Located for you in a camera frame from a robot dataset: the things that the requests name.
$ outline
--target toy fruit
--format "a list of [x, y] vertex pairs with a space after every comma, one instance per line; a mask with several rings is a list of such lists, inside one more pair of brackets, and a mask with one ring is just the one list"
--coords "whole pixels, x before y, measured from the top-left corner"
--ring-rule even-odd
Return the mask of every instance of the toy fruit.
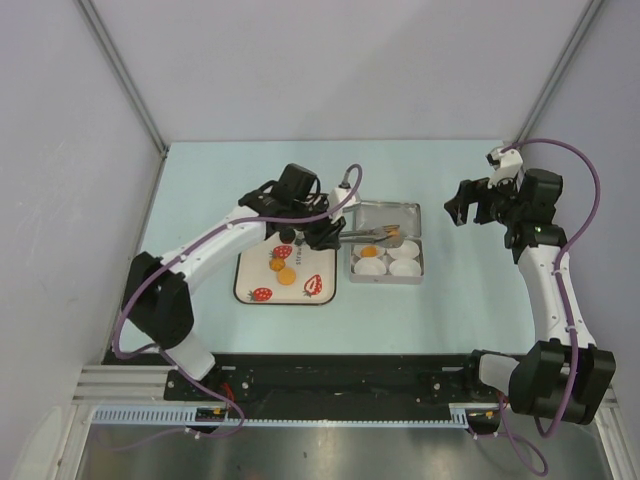
[[284, 261], [284, 258], [273, 257], [271, 260], [269, 260], [269, 268], [274, 272], [279, 272], [286, 266], [287, 262]]
[[273, 292], [270, 288], [256, 288], [254, 291], [249, 292], [249, 300], [252, 302], [266, 302], [271, 298]]
[[293, 268], [284, 267], [278, 272], [278, 282], [282, 285], [291, 285], [296, 281], [296, 271]]
[[273, 249], [273, 252], [271, 252], [271, 256], [273, 258], [278, 257], [278, 258], [285, 259], [292, 253], [293, 253], [293, 247], [291, 245], [280, 245]]
[[369, 245], [368, 247], [364, 247], [360, 251], [360, 256], [362, 258], [375, 257], [377, 255], [378, 255], [378, 249], [376, 247], [374, 247], [373, 245]]
[[304, 284], [304, 295], [306, 297], [311, 297], [313, 295], [317, 295], [322, 291], [322, 277], [318, 274], [311, 277]]

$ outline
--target white tray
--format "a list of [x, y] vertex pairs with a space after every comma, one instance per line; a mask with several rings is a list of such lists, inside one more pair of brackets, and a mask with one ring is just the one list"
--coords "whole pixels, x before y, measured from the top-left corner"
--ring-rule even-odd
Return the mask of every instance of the white tray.
[[[234, 294], [238, 301], [250, 305], [324, 305], [336, 294], [336, 251], [316, 252], [308, 245], [290, 245], [285, 261], [296, 272], [292, 285], [281, 285], [277, 272], [269, 267], [274, 248], [282, 246], [278, 235], [243, 252], [238, 259]], [[269, 289], [268, 300], [255, 299], [251, 294], [259, 288]]]

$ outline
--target white round object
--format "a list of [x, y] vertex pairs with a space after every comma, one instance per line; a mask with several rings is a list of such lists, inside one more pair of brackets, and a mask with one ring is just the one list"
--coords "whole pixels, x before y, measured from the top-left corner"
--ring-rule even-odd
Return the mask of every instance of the white round object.
[[362, 256], [362, 249], [363, 248], [367, 248], [367, 247], [374, 247], [376, 249], [376, 257], [378, 257], [378, 258], [380, 258], [382, 255], [384, 255], [384, 252], [386, 251], [384, 248], [379, 247], [377, 245], [355, 245], [353, 247], [353, 253], [355, 253], [360, 258], [373, 258], [373, 257], [363, 257]]
[[394, 277], [419, 277], [422, 269], [420, 268], [420, 264], [415, 260], [401, 258], [391, 262], [389, 272], [391, 272], [391, 275]]
[[387, 273], [387, 266], [379, 258], [367, 257], [358, 260], [353, 271], [357, 275], [384, 275]]
[[420, 247], [416, 242], [405, 240], [402, 246], [387, 249], [387, 253], [395, 260], [400, 258], [416, 258], [420, 255]]

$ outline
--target table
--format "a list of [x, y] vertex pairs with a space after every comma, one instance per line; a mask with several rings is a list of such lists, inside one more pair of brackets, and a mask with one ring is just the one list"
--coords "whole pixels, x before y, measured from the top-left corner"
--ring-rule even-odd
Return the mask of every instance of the table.
[[[296, 141], [174, 143], [142, 242], [154, 255], [196, 237], [246, 192], [288, 163], [316, 172], [328, 191], [344, 169], [364, 169], [362, 199], [422, 207], [425, 279], [419, 286], [353, 284], [346, 249], [338, 291], [325, 306], [244, 305], [230, 261], [193, 297], [195, 331], [213, 352], [444, 354], [475, 348], [525, 353], [534, 327], [523, 279], [503, 245], [504, 227], [456, 228], [443, 203], [464, 179], [491, 174], [484, 156], [499, 141]], [[123, 331], [131, 350], [148, 338]]]

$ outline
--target container lid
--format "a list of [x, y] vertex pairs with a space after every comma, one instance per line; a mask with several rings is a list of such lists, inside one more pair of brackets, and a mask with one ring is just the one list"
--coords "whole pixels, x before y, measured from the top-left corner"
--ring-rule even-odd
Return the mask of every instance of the container lid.
[[417, 203], [363, 200], [355, 209], [353, 219], [354, 230], [400, 225], [400, 230], [408, 237], [422, 235], [420, 205]]

